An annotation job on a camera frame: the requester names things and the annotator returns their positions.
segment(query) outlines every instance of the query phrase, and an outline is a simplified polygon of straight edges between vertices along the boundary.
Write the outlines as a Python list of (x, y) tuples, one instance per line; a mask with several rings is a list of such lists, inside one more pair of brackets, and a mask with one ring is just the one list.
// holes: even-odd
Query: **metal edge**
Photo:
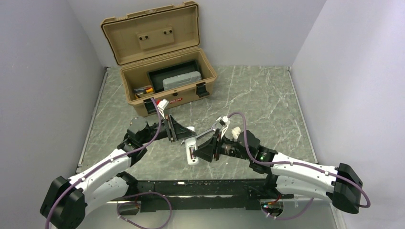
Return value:
[(314, 146), (312, 145), (311, 137), (309, 136), (309, 132), (308, 132), (308, 128), (307, 128), (307, 123), (305, 122), (304, 115), (302, 114), (301, 105), (299, 104), (297, 92), (295, 91), (295, 87), (294, 87), (294, 83), (292, 82), (291, 72), (290, 72), (290, 71), (291, 71), (291, 67), (287, 67), (287, 73), (288, 73), (288, 76), (289, 76), (290, 81), (291, 81), (292, 89), (294, 90), (295, 99), (296, 99), (297, 104), (298, 104), (299, 112), (301, 113), (302, 121), (304, 122), (305, 131), (307, 132), (307, 136), (308, 136), (308, 140), (309, 140), (309, 145), (311, 146), (311, 150), (312, 150), (312, 155), (314, 156), (315, 164), (318, 164), (318, 160), (317, 160), (317, 158), (316, 158), (315, 151), (314, 151)]
[(91, 132), (91, 129), (93, 128), (93, 123), (94, 123), (94, 119), (96, 117), (98, 104), (100, 103), (101, 94), (103, 93), (104, 85), (106, 84), (106, 79), (107, 79), (107, 75), (108, 75), (108, 69), (109, 68), (106, 68), (106, 72), (104, 73), (103, 82), (101, 83), (101, 88), (98, 91), (98, 97), (97, 97), (96, 105), (95, 105), (95, 107), (93, 109), (93, 114), (91, 116), (90, 126), (89, 126), (89, 129), (87, 131), (86, 140), (85, 140), (85, 143), (83, 145), (83, 149), (82, 149), (82, 153), (81, 153), (80, 158), (79, 158), (79, 162), (77, 163), (76, 174), (81, 173), (81, 171), (82, 171), (83, 158), (85, 156), (87, 143), (88, 143), (88, 140), (90, 138), (90, 132)]
[(332, 210), (333, 218), (335, 219), (336, 228), (337, 229), (347, 229), (346, 222), (344, 221), (342, 211), (335, 208), (332, 204), (330, 204), (330, 208)]

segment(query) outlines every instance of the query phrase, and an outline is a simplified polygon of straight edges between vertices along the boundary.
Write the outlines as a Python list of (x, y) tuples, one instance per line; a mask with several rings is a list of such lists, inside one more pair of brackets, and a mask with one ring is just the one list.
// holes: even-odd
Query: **black tray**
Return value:
[(179, 64), (175, 64), (169, 67), (153, 70), (147, 72), (150, 84), (152, 85), (153, 92), (163, 92), (163, 80), (171, 78), (177, 75), (186, 74), (198, 71), (200, 72), (200, 66), (197, 60), (187, 61)]

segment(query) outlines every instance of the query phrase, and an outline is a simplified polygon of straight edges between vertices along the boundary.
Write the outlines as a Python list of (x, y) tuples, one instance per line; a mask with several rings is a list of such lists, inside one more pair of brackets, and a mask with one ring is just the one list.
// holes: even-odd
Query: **toolbox latch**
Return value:
[(205, 96), (209, 96), (210, 93), (207, 91), (207, 89), (205, 88), (205, 82), (204, 83), (199, 83), (197, 84), (197, 90), (195, 91), (195, 93), (198, 95), (198, 97), (202, 98)]
[(148, 112), (148, 114), (156, 112), (155, 106), (153, 105), (151, 99), (144, 100), (143, 104), (145, 105), (145, 108), (146, 108), (146, 111)]

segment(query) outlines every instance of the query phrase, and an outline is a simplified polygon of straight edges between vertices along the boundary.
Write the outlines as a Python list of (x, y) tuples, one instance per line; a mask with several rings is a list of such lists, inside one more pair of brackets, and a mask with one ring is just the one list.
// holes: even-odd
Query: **tan toolbox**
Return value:
[[(217, 74), (198, 47), (198, 23), (198, 4), (194, 1), (107, 18), (101, 23), (117, 64), (122, 66), (127, 102), (139, 116), (156, 112), (152, 97), (167, 99), (171, 108), (212, 94)], [(148, 72), (192, 60), (199, 64), (200, 81), (136, 98), (133, 89), (151, 85)]]

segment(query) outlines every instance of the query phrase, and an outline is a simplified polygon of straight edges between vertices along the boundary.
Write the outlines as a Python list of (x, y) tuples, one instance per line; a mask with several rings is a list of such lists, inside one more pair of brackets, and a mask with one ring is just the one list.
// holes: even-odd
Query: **red label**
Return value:
[(178, 102), (178, 101), (181, 101), (181, 100), (183, 100), (183, 98), (177, 98), (175, 100), (170, 101), (169, 103), (172, 104), (172, 103), (175, 103), (175, 102)]

